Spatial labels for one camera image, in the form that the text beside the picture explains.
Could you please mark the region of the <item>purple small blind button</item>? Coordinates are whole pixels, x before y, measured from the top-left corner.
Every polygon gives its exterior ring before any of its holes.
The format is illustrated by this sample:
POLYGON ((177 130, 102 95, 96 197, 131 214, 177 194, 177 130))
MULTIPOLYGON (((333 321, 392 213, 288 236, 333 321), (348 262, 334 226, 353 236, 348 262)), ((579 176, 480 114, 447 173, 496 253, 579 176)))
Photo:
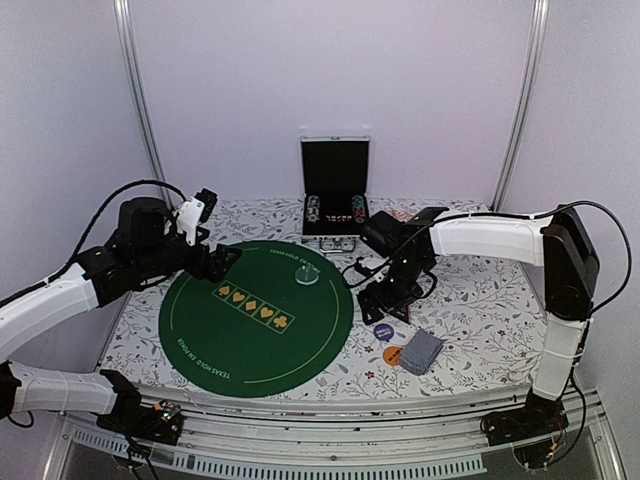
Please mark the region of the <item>purple small blind button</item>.
POLYGON ((374 328, 374 336, 379 341, 390 341, 395 334, 394 328, 388 324, 378 324, 374 328))

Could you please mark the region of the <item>orange big blind button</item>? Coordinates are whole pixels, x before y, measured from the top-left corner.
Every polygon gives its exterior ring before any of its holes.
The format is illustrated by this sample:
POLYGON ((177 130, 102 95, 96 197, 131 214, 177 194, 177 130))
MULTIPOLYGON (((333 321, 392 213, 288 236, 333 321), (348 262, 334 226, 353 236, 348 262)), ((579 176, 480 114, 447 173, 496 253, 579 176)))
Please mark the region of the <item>orange big blind button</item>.
POLYGON ((398 366, 401 356, 402 356, 403 348, 399 346, 390 346, 386 348, 383 352, 383 360, 390 366, 398 366))

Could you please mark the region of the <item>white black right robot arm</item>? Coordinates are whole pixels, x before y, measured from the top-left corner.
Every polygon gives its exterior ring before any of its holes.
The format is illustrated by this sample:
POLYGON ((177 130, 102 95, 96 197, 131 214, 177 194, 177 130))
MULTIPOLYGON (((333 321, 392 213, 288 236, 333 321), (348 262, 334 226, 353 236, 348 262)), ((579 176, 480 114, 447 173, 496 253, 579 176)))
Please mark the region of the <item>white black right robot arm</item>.
POLYGON ((427 207, 408 221, 380 211, 362 226, 379 266, 359 281, 367 326, 391 323, 407 347, 419 332, 440 352, 413 374, 403 356, 369 368, 352 394, 460 394, 526 384, 536 399, 517 427, 537 436, 552 424, 591 316, 599 264, 572 209, 543 214, 427 207))

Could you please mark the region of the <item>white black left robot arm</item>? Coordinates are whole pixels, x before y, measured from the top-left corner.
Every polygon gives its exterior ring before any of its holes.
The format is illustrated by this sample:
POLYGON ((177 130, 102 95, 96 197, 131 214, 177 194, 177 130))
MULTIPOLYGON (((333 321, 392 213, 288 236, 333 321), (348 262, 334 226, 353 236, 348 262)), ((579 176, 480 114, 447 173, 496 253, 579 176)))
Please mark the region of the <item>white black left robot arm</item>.
POLYGON ((219 245, 211 251, 203 228, 217 202, 206 189, 175 211, 152 197, 120 207, 118 226, 103 246, 73 254, 61 274, 1 304, 1 416, 32 410, 84 411, 107 417, 128 434, 148 426, 139 390, 122 374, 101 370, 77 374, 43 370, 11 361, 33 338, 130 292, 141 292, 184 271, 217 282, 241 250, 219 245))

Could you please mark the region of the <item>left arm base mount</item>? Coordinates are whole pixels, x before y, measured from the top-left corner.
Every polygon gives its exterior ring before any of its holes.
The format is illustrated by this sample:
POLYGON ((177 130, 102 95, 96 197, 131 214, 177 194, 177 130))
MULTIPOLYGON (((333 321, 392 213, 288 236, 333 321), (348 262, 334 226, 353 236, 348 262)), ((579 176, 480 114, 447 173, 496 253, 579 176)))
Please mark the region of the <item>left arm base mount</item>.
POLYGON ((128 438, 176 446, 184 423, 181 406, 168 400, 143 406, 136 387, 118 372, 107 373, 116 400, 109 413, 97 416, 96 425, 128 438))

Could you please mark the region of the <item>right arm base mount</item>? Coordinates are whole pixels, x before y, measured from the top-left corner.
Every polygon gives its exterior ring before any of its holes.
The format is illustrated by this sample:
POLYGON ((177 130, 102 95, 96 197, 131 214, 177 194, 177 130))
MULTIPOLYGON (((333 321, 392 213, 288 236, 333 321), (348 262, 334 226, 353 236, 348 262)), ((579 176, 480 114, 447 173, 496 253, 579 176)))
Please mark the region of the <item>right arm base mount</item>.
POLYGON ((480 430, 490 446, 531 440, 544 440, 513 450, 516 461, 529 470, 547 467, 565 437, 569 422, 560 399, 547 400, 529 391, 522 407, 493 411, 482 417, 480 430))

